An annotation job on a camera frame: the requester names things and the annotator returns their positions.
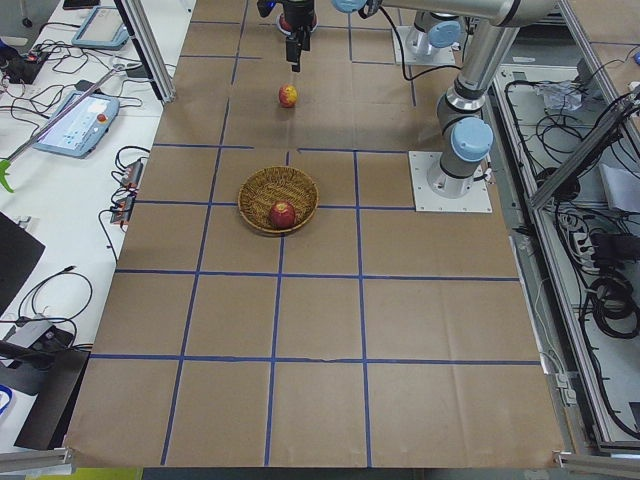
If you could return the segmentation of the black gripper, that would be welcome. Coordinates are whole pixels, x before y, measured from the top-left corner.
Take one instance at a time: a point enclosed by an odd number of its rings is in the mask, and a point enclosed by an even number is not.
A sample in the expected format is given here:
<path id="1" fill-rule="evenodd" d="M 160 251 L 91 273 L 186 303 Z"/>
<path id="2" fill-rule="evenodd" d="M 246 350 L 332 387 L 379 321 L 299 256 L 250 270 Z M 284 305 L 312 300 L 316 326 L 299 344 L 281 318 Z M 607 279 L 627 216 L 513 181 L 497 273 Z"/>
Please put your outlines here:
<path id="1" fill-rule="evenodd" d="M 283 13 L 280 15 L 280 31 L 286 38 L 286 60 L 291 64 L 292 71 L 301 68 L 301 52 L 311 49 L 311 32 L 316 29 L 317 15 L 314 0 L 283 1 Z M 300 30 L 300 41 L 297 30 Z"/>

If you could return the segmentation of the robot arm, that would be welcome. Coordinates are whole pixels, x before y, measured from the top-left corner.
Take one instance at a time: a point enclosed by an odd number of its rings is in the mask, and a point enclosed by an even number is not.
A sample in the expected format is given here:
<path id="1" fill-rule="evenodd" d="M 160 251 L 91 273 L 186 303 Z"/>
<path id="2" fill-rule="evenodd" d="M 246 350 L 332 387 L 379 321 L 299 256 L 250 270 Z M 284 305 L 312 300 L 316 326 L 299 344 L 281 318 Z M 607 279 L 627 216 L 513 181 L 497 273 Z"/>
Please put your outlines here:
<path id="1" fill-rule="evenodd" d="M 420 10 L 405 36 L 404 47 L 414 57 L 432 59 L 451 49 L 462 32 L 460 17 L 455 14 Z"/>
<path id="2" fill-rule="evenodd" d="M 553 1 L 335 1 L 342 13 L 357 12 L 363 18 L 385 6 L 428 11 L 481 20 L 475 30 L 469 56 L 452 86 L 437 106 L 445 146 L 437 163 L 426 174 L 429 187 L 449 199 L 461 198 L 474 183 L 478 165 L 487 157 L 493 131 L 479 118 L 485 92 L 495 77 L 520 28 L 544 18 Z"/>

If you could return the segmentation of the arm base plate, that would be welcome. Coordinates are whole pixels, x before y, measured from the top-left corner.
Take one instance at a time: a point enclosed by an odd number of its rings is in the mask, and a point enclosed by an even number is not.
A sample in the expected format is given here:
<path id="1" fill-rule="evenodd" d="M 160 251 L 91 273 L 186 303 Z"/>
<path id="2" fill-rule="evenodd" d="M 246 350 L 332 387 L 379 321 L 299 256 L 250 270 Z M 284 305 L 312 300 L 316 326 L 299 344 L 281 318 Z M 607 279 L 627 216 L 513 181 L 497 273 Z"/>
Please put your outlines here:
<path id="1" fill-rule="evenodd" d="M 462 29 L 456 23 L 444 22 L 426 32 L 414 26 L 400 26 L 393 34 L 395 63 L 416 66 L 453 66 L 456 63 L 452 45 Z"/>
<path id="2" fill-rule="evenodd" d="M 493 212 L 487 182 L 481 178 L 482 168 L 467 179 L 446 175 L 441 168 L 441 152 L 409 151 L 409 170 L 415 210 L 431 213 Z"/>

